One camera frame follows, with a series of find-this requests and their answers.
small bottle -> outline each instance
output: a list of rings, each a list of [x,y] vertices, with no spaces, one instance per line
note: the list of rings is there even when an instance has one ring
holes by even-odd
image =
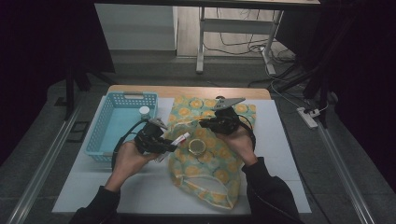
[[[150,119],[148,106],[144,105],[144,106],[140,107],[139,113],[140,113],[141,119]]]

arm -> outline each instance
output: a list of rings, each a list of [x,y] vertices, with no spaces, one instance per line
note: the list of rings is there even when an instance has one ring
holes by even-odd
[[[101,186],[86,208],[79,208],[70,220],[70,224],[113,223],[117,218],[117,207],[120,202],[120,188],[130,176],[137,174],[149,161],[158,154],[142,155],[137,150],[134,141],[122,144],[117,161],[104,186]]]
[[[289,187],[279,177],[268,174],[264,159],[257,158],[253,152],[248,132],[239,127],[235,133],[217,134],[217,137],[245,164],[242,171],[247,176],[247,198],[254,223],[262,223],[264,220],[271,223],[299,223],[297,206]]]

black tool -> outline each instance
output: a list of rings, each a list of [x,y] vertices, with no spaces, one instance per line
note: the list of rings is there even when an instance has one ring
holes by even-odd
[[[163,124],[161,119],[142,119],[138,121],[123,137],[120,138],[116,147],[113,150],[113,157],[111,158],[111,169],[114,169],[116,164],[117,154],[120,150],[121,145],[125,142],[129,134],[133,133],[133,130],[141,123],[146,122],[146,125],[136,134],[134,141],[136,143],[137,150],[140,153],[152,152],[152,153],[165,153],[166,151],[175,151],[177,146],[172,146],[172,140],[164,139],[163,130],[167,127]]]
[[[225,99],[222,96],[218,96],[216,99],[219,99],[219,101],[213,107],[213,110],[215,110],[215,117],[211,119],[200,119],[199,124],[201,127],[209,128],[214,133],[229,135],[235,132],[239,126],[242,126],[248,131],[254,150],[256,146],[256,136],[253,133],[251,125],[248,127],[239,119],[240,116],[233,110],[233,105],[244,101],[245,98]]]

table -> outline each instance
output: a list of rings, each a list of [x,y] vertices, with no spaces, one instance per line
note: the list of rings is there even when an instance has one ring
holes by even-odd
[[[179,95],[209,99],[219,95],[226,98],[246,97],[246,104],[256,105],[257,119],[254,129],[257,136],[256,155],[264,156],[271,175],[281,177],[290,186],[299,212],[311,212],[293,157],[290,154],[290,147],[277,114],[275,103],[271,100],[267,90],[116,85],[108,89],[108,92],[113,91],[156,91],[160,97],[157,116],[163,118],[165,123],[171,111],[174,97]],[[88,143],[90,139],[95,118],[93,118],[92,126],[52,210],[55,213],[74,212],[79,207],[88,204],[96,192],[93,189],[97,189],[99,185],[106,183],[111,174],[109,163],[94,161],[83,152],[84,145],[86,146],[86,142]],[[218,209],[176,188],[168,176],[166,161],[161,163],[150,162],[139,174],[129,178],[123,185],[118,211],[135,216],[247,216],[250,209],[246,195],[247,183],[243,173],[241,173],[241,179],[239,202],[235,208],[232,210]]]

gray floor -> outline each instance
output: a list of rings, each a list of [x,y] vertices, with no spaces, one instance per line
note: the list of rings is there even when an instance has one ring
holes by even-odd
[[[223,60],[206,58],[205,73],[195,75],[194,59],[155,59],[140,57],[136,63],[117,63],[116,75],[109,75],[121,84],[135,85],[178,85],[178,86],[221,86],[246,87],[252,80],[266,79],[253,85],[253,88],[266,88],[270,78],[264,74],[262,60],[234,59]],[[276,71],[285,70],[287,65],[278,65]],[[107,84],[90,76],[92,89],[78,94],[87,95],[87,103],[82,106],[77,121],[92,121],[93,114],[102,95],[106,94]],[[56,133],[63,124],[64,107],[55,106],[59,97],[64,97],[63,82],[49,89],[49,99],[40,115],[23,137],[17,148],[0,168],[0,223],[5,223],[21,197],[37,165],[49,148]],[[290,90],[301,94],[302,88]],[[285,94],[295,104],[303,105],[301,99]],[[295,112],[296,106],[284,98],[273,94],[279,116],[285,124],[290,145],[304,178],[305,193],[312,214],[302,214],[305,223],[354,224],[361,223],[347,195],[332,161],[326,151],[318,131],[310,130]],[[338,120],[333,105],[328,108],[329,130],[336,140],[349,171],[352,173],[361,193],[372,211],[376,223],[395,223],[396,196],[381,174],[376,170],[364,150]],[[68,139],[79,139],[78,134],[69,134]],[[66,223],[70,215],[52,214],[51,209],[63,187],[81,143],[67,141],[58,156],[49,176],[40,190],[25,223]]]

